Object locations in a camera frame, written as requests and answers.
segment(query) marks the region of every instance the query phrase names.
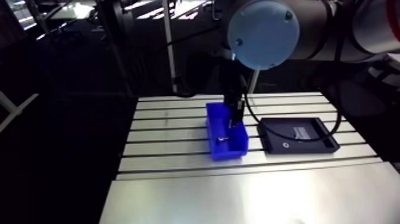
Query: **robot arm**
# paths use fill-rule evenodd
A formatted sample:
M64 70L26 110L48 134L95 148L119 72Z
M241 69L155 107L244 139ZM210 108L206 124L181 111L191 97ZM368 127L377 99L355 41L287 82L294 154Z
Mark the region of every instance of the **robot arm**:
M365 61L400 49L396 0L237 0L229 8L223 16L224 46L229 46L225 51L231 52L227 59L254 70L267 70L287 59ZM220 76L225 77L224 103L235 126L244 107L240 75L231 71L230 77Z

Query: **dark floor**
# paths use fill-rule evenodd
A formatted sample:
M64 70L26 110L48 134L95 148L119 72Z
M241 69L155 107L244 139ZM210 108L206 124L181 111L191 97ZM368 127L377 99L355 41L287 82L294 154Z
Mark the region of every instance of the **dark floor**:
M159 8L159 3L136 10L138 14ZM173 20L173 35L184 37L213 26L211 15L199 10L194 20ZM40 97L2 133L0 148L9 205L18 223L97 223L115 177L119 155L135 110L136 98L126 94L114 54L95 25L78 21L68 30L81 38L59 45L50 38L26 41L1 58L0 87L20 104L33 92ZM165 95L152 82L154 75L170 86L166 53L155 57L165 44L163 21L135 20L121 47L130 87L135 96ZM176 63L183 81L187 59L195 52L219 46L220 34L210 33L175 46ZM333 103L332 83L342 82L340 108L356 129L388 161L400 161L396 130L399 108L387 86L371 80L365 64L287 61L260 75L256 92L322 91ZM212 76L203 94L219 94ZM0 119L5 117L0 108ZM22 216L23 211L30 216Z

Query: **small metal part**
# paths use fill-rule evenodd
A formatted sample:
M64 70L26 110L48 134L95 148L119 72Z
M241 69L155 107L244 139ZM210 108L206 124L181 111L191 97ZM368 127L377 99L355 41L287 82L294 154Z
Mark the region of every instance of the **small metal part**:
M291 20L293 18L293 14L289 11L286 12L285 20Z
M236 46L242 46L243 40L241 38L238 38L235 42Z
M229 140L229 137L219 137L218 138L218 142L223 142L223 141L226 141L226 140Z

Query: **metal frame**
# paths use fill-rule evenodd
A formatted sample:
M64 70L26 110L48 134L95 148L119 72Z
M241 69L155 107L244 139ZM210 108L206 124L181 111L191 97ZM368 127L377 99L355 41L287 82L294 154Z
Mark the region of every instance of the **metal frame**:
M0 91L0 104L10 112L5 120L0 123L0 132L2 132L7 125L9 125L15 117L20 115L22 111L27 107L39 94L33 94L28 99L26 99L21 105L16 106L13 102L11 102L8 97Z
M162 7L164 8L164 28L165 37L167 38L167 43L172 41L171 32L171 14L170 6L168 0L162 0ZM175 61L174 61L174 49L172 45L168 46L168 60L170 62L170 72L171 72L171 83L173 92L177 92L177 85L175 83L176 71L175 71Z

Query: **black cable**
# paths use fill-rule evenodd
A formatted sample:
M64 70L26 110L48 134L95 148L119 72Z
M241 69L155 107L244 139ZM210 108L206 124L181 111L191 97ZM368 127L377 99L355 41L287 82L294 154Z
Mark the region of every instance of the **black cable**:
M157 59L160 56L160 54L170 45L174 45L175 43L179 43L179 42L188 40L190 38L194 38L195 36L200 36L200 35L203 35L203 34L218 30L218 29L220 29L220 26L215 26L215 27L212 27L212 28L209 28L209 29L198 31L196 33L193 33L191 35L185 36L185 37L180 38L178 40L168 42L167 44L162 46L158 51L156 51L155 58ZM190 98L190 97L194 97L195 95L197 95L198 92L201 89L205 88L205 86L207 85L208 80L210 79L210 77L211 77L211 74L208 74L208 77L207 77L206 81L203 83L203 85L198 86L193 92L191 92L189 94L178 94L176 92L170 91L169 89L165 88L159 81L157 81L156 78L153 77L153 74L150 75L150 78L153 80L153 82L158 87L160 87L164 92L168 93L169 95L172 95L172 96L175 96L175 97L180 97L180 98Z

